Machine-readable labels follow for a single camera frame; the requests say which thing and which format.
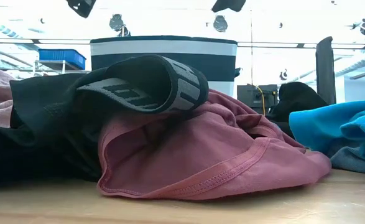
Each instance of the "black fabric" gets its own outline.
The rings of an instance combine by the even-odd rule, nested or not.
[[[279,103],[273,106],[266,116],[284,133],[294,138],[289,126],[291,112],[313,110],[328,104],[308,85],[301,82],[291,82],[280,86]]]
[[[190,111],[207,100],[204,75],[158,55],[89,74],[11,81],[11,128],[0,128],[0,182],[65,176],[97,181],[98,135],[117,112]]]

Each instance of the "pink t-shirt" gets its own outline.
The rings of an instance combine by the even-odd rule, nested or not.
[[[118,114],[98,153],[98,190],[130,198],[206,200],[312,184],[331,170],[326,156],[214,90],[189,114]]]

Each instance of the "white ceiling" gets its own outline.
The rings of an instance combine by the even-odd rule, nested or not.
[[[87,19],[68,8],[66,0],[0,0],[0,25],[11,26],[31,38],[94,39],[114,36],[108,22],[120,13],[133,35],[194,35],[258,42],[318,42],[332,35],[338,42],[361,41],[347,25],[365,17],[365,0],[251,0],[243,10],[226,16],[225,34],[205,29],[213,22],[215,0],[97,0]],[[38,37],[28,28],[44,30]]]

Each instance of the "yellow cable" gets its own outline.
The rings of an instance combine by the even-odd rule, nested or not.
[[[261,96],[262,96],[262,112],[265,115],[265,97],[264,97],[264,93],[262,92],[261,88],[259,88],[258,86],[256,86],[256,88],[261,93]]]

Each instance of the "cable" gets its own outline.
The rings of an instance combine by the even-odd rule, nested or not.
[[[250,43],[251,43],[251,85],[252,84],[252,11],[250,9],[250,34],[251,34],[251,39],[250,39]]]
[[[261,88],[259,88],[259,86],[256,86],[256,88],[259,90],[259,92],[261,93],[262,96],[262,113],[265,116],[265,97],[264,97],[264,92],[262,92]]]

